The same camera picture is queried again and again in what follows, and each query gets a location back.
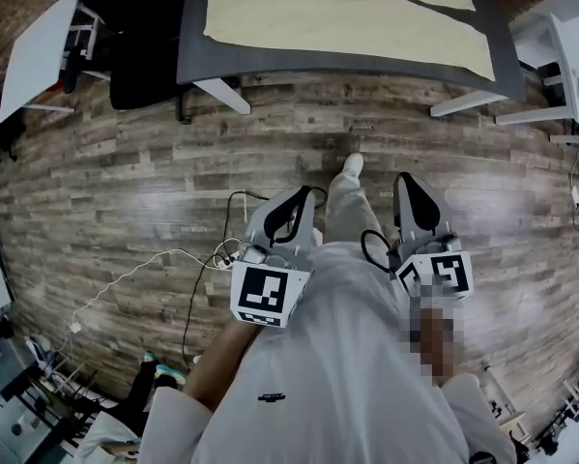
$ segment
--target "wooden floor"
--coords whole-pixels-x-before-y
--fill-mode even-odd
[[[112,110],[101,81],[57,99],[77,111],[33,113],[15,145],[18,161],[0,164],[0,241],[17,327],[61,344],[76,308],[154,253],[181,247],[209,256],[234,189],[325,186],[348,153],[361,151],[362,183],[388,234],[401,170],[458,210],[455,228],[472,252],[476,284],[457,326],[465,332],[461,366],[490,363],[536,432],[562,405],[561,381],[579,359],[579,234],[568,179],[576,150],[548,142],[548,133],[564,133],[561,123],[494,126],[494,112],[530,108],[510,101],[429,118],[429,105],[460,93],[403,77],[262,74],[244,78],[252,115],[194,92],[190,126],[174,120],[171,103]],[[539,88],[530,88],[528,103],[545,105]],[[575,176],[579,186],[579,163]],[[249,199],[248,210],[256,204]],[[238,237],[243,207],[237,198]],[[163,256],[77,317],[83,330],[73,352],[87,372],[99,371],[102,389],[123,396],[144,350],[185,368],[182,333],[198,272],[185,256]],[[229,316],[229,279],[204,274],[190,358]]]

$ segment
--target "sleeve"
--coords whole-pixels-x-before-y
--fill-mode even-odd
[[[484,451],[498,464],[516,463],[514,444],[491,414],[475,375],[463,373],[450,378],[442,392],[465,435],[470,456]]]
[[[185,393],[156,390],[145,425],[139,464],[190,462],[212,412]]]

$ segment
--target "sneaker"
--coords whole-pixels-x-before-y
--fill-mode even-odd
[[[360,177],[362,168],[364,167],[364,157],[360,153],[352,153],[345,160],[343,165],[343,173],[346,173],[350,177]]]
[[[143,362],[144,363],[152,363],[153,361],[157,361],[158,358],[153,352],[145,351],[143,353]]]
[[[186,376],[184,376],[182,371],[173,369],[166,364],[159,364],[156,366],[156,378],[159,378],[162,375],[167,375],[174,378],[178,385],[183,385],[186,382]]]

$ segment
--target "white shoe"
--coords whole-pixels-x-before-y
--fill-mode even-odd
[[[345,160],[343,165],[343,173],[349,175],[350,177],[360,177],[362,173],[362,168],[364,167],[364,157],[361,153],[352,153]]]

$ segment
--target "white pants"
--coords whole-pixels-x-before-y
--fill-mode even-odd
[[[328,204],[326,205],[325,243],[359,243],[366,229],[383,234],[382,227],[373,213],[358,177],[340,172],[330,183]],[[382,241],[367,236],[369,246],[377,246],[387,251]]]

